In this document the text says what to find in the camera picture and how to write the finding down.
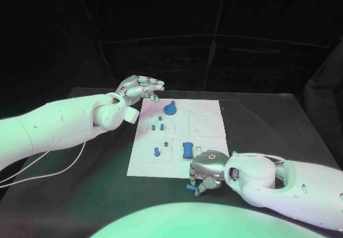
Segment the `black tablecloth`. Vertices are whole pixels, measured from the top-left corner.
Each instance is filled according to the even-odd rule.
[[[113,89],[73,88],[69,98],[105,94]],[[229,153],[263,153],[338,169],[322,140],[291,94],[157,92],[159,98],[219,100]],[[132,106],[139,110],[141,101]],[[250,206],[223,183],[200,198],[185,190],[187,179],[128,177],[136,123],[121,126],[86,142],[74,165],[61,174],[12,185],[0,202],[0,237],[87,237],[132,212],[174,202],[237,206],[304,226],[327,237],[335,231],[314,227],[266,208]],[[50,151],[17,176],[60,171],[74,160],[82,144]],[[28,157],[27,164],[41,155]]]

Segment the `robotic hand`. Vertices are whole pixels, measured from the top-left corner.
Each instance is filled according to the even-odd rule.
[[[207,150],[190,163],[191,185],[196,176],[203,177],[196,197],[207,189],[219,188],[224,181],[252,206],[266,207],[314,226],[343,231],[340,170],[262,154],[233,152],[229,158]],[[275,189],[275,177],[282,180],[283,188]]]
[[[128,107],[139,98],[158,102],[154,90],[164,82],[129,76],[113,93],[47,103],[21,116],[0,120],[0,170],[27,156],[60,150],[113,130],[122,120],[135,123],[139,112]]]

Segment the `table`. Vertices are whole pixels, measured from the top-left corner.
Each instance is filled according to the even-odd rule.
[[[73,88],[69,98],[113,91]],[[158,91],[157,95],[159,98],[219,100],[230,153],[272,154],[340,169],[291,94],[170,90]],[[138,110],[141,101],[132,106]],[[185,190],[187,179],[128,177],[135,128],[136,123],[132,125],[123,121],[113,131],[86,142],[69,170],[8,188],[0,201],[0,237],[89,237],[132,212],[175,202],[242,207],[285,219],[327,237],[341,237],[335,231],[292,220],[268,208],[250,206],[224,184],[196,198],[193,191]],[[14,181],[59,172],[74,160],[80,148],[82,144],[49,152]],[[30,156],[23,166],[41,154]]]

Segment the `blue object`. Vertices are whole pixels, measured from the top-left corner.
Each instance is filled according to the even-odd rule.
[[[183,143],[183,158],[193,159],[193,144],[190,142]]]
[[[159,156],[158,147],[155,147],[155,157]]]
[[[193,186],[193,185],[187,184],[185,189],[196,191],[197,190],[197,186]]]
[[[175,114],[175,106],[174,106],[174,101],[168,105],[164,106],[164,113],[171,116]]]

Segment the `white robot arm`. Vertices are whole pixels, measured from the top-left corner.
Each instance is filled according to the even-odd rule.
[[[164,82],[132,75],[108,94],[47,103],[21,116],[0,120],[0,170],[27,156],[60,150],[135,123],[139,112],[129,107],[139,98],[158,102],[154,90]]]
[[[242,199],[321,228],[343,231],[343,172],[330,167],[283,160],[276,156],[207,150],[190,163],[190,183],[203,182],[196,197],[226,182]],[[275,189],[275,177],[283,187]]]

